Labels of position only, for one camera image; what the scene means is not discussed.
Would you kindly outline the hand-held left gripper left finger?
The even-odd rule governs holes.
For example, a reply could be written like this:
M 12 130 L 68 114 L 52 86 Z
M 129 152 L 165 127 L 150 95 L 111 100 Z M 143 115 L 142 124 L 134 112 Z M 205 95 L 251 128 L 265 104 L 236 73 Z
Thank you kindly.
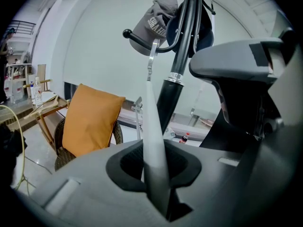
M 141 140 L 78 157 L 31 195 L 30 211 L 48 227 L 167 227 L 143 192 L 127 192 L 107 175 L 106 163 Z

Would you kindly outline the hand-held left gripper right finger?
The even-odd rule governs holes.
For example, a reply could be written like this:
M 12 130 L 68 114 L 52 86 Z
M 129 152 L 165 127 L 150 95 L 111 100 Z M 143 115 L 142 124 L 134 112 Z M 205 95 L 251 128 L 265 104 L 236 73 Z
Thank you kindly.
M 303 51 L 271 87 L 285 124 L 262 141 L 214 124 L 203 148 L 165 142 L 172 224 L 295 227 L 303 224 Z

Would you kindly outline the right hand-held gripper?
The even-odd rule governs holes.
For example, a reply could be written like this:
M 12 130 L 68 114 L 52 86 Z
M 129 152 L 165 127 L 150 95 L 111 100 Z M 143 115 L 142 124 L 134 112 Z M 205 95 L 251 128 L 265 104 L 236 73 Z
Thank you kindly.
M 296 49 L 295 31 L 278 37 L 233 41 L 196 52 L 191 74 L 212 85 L 220 111 L 202 148 L 243 153 L 283 127 L 269 89 L 282 76 Z

